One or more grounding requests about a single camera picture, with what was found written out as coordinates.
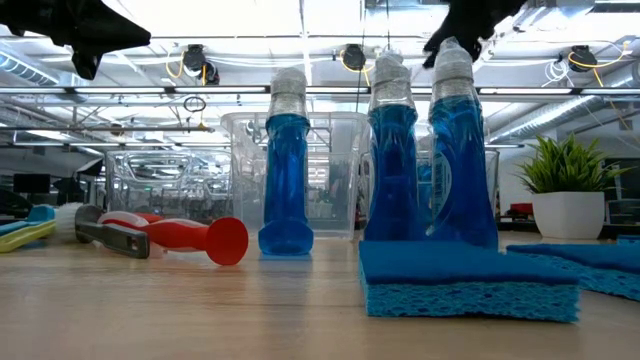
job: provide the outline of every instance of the wooden table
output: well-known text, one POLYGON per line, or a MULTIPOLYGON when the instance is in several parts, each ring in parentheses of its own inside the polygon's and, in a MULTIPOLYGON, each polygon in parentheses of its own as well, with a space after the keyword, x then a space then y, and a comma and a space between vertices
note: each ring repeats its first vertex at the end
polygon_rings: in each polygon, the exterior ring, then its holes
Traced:
MULTIPOLYGON (((535 234, 502 234, 537 242, 535 234)), ((578 324, 369 318, 354 243, 237 267, 71 244, 0 257, 0 359, 640 359, 640 303, 584 292, 578 324)))

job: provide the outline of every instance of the white brush head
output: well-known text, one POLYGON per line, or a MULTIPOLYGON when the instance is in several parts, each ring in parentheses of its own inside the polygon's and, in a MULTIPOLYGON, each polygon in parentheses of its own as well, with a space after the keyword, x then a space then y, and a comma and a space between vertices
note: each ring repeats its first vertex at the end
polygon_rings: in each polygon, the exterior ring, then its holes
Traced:
POLYGON ((56 232, 50 243, 64 244, 78 242, 76 239, 76 212, 84 204, 69 203, 56 209, 56 232))

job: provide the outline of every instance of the blue sponge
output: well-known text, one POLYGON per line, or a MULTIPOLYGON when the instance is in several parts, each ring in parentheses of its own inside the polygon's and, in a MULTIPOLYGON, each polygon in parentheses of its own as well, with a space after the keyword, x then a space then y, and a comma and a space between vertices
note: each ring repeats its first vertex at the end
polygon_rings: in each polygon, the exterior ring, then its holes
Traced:
POLYGON ((640 301, 640 246, 511 245, 507 251, 571 271, 587 290, 640 301))
POLYGON ((577 320, 576 276, 464 243, 360 242, 360 273, 370 316, 577 320))
POLYGON ((640 235, 618 235, 618 245, 640 245, 640 235))

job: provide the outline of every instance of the fluorescent light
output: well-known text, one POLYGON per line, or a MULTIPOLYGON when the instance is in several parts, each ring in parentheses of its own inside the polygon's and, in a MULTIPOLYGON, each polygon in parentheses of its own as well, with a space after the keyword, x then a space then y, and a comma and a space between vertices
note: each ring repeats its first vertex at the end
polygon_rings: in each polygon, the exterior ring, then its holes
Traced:
POLYGON ((640 89, 584 89, 582 95, 639 95, 640 89))
POLYGON ((367 93, 367 87, 329 87, 329 86, 308 86, 307 94, 357 94, 367 93))
POLYGON ((54 143, 54 142, 36 142, 36 141, 30 141, 30 142, 16 142, 16 143, 12 143, 12 145, 14 146, 47 146, 47 147, 51 147, 51 146, 64 146, 63 143, 54 143))
POLYGON ((49 130, 28 130, 29 134, 38 135, 42 137, 46 137, 53 140, 67 140, 69 137, 67 135, 61 134, 59 131, 49 131, 49 130))
POLYGON ((523 144, 485 144, 485 149, 517 149, 523 148, 523 144))
POLYGON ((171 80, 169 78, 160 78, 160 80, 164 81, 164 82, 168 82, 169 84, 171 84, 171 86, 174 86, 174 87, 178 86, 178 84, 176 84, 175 81, 173 81, 173 80, 171 80))
POLYGON ((96 151, 96 150, 93 150, 93 149, 89 149, 89 148, 86 148, 86 147, 84 147, 84 146, 80 146, 80 148, 82 148, 82 150, 84 150, 84 151, 86 151, 86 152, 88 152, 88 153, 90 153, 90 154, 98 155, 98 156, 104 156, 104 154, 103 154, 103 153, 101 153, 100 151, 96 151))
POLYGON ((145 146, 170 146, 170 143, 125 143, 125 146, 130 147, 145 147, 145 146))
POLYGON ((119 143, 71 143, 71 146, 90 146, 90 147, 115 147, 120 146, 119 143))
POLYGON ((177 93, 198 93, 198 94, 246 94, 258 93, 266 94, 267 88, 264 86, 181 86, 175 88, 177 93))
POLYGON ((59 87, 5 87, 0 88, 0 94, 64 94, 64 88, 59 87))
POLYGON ((164 94, 161 87, 78 87, 78 94, 164 94))
POLYGON ((430 95, 433 93, 432 88, 411 88, 413 95, 430 95))
POLYGON ((569 94, 572 89, 546 89, 546 88, 484 88, 480 94, 521 94, 521 95, 557 95, 569 94))
POLYGON ((640 0, 596 0, 596 4, 640 4, 640 0))
POLYGON ((231 143, 176 143, 177 146, 183 147, 227 147, 231 143))

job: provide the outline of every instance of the white pot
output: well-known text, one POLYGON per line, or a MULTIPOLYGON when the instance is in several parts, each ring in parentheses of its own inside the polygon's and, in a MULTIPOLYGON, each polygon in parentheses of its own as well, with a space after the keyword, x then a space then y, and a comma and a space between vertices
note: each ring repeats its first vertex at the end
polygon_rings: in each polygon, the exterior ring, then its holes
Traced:
POLYGON ((544 237, 597 239, 604 225, 603 192, 534 194, 533 215, 544 237))

